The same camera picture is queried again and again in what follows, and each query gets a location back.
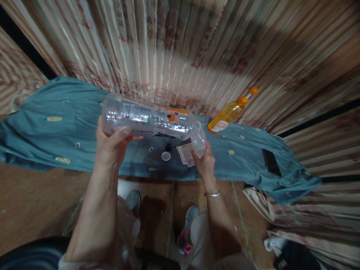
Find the finger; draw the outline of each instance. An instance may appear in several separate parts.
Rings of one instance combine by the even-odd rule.
[[[200,158],[198,157],[198,155],[195,153],[194,150],[191,150],[191,155],[192,155],[192,158],[193,158],[194,161],[195,161],[195,165],[197,165],[198,162],[200,161]]]
[[[102,130],[102,119],[101,119],[101,116],[99,116],[99,118],[97,119],[96,135],[102,136],[103,134],[104,134],[104,132]]]
[[[210,143],[209,143],[209,141],[206,141],[206,148],[205,148],[205,152],[204,152],[204,154],[211,154],[212,152],[211,152],[211,145],[210,145]]]
[[[130,143],[132,141],[141,140],[144,136],[129,136],[126,138],[127,142]]]
[[[110,138],[109,145],[116,146],[122,140],[126,139],[132,133],[132,129],[129,126],[123,126],[119,130],[117,130]]]

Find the white bottle cap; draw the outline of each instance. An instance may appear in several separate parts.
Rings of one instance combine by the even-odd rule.
[[[168,161],[171,158],[171,155],[170,155],[169,152],[163,152],[161,154],[161,158],[162,158],[163,161]]]

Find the white paper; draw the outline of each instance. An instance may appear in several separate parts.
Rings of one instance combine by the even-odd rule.
[[[181,162],[188,167],[193,167],[195,165],[194,158],[191,155],[192,144],[184,144],[178,146],[177,151],[180,154]]]

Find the striped curtain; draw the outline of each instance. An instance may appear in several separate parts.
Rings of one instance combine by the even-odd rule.
[[[12,39],[0,28],[0,115],[16,111],[48,80]]]
[[[254,187],[243,192],[277,226],[269,236],[307,246],[327,269],[360,268],[360,182],[324,184],[286,206]]]
[[[213,117],[257,86],[260,93],[236,122],[279,134],[360,95],[356,1],[2,0],[1,5],[58,75],[132,99]],[[305,163],[315,157],[299,151],[294,148]],[[310,169],[318,167],[310,163]],[[321,168],[313,172],[324,174]]]
[[[360,108],[292,134],[285,142],[311,174],[360,174]]]

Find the bracelet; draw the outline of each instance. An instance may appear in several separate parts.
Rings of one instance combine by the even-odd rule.
[[[220,196],[221,191],[215,192],[215,193],[205,193],[204,196],[205,197],[217,197]]]

